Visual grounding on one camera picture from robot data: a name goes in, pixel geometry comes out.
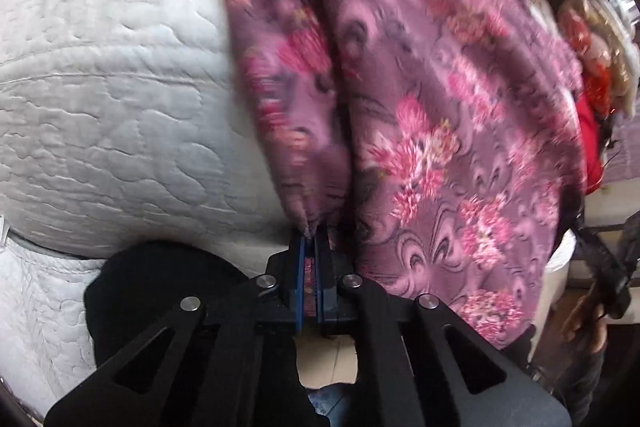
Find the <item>person's right hand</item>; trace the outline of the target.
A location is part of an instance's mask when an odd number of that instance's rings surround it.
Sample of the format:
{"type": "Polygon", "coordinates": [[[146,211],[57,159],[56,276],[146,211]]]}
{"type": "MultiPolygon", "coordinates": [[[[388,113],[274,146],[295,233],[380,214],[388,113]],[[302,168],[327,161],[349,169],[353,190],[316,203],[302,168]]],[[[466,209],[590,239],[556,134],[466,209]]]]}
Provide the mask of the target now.
{"type": "Polygon", "coordinates": [[[595,355],[606,345],[608,325],[600,289],[592,283],[586,295],[577,300],[561,327],[563,343],[576,343],[577,337],[586,338],[588,355],[595,355]]]}

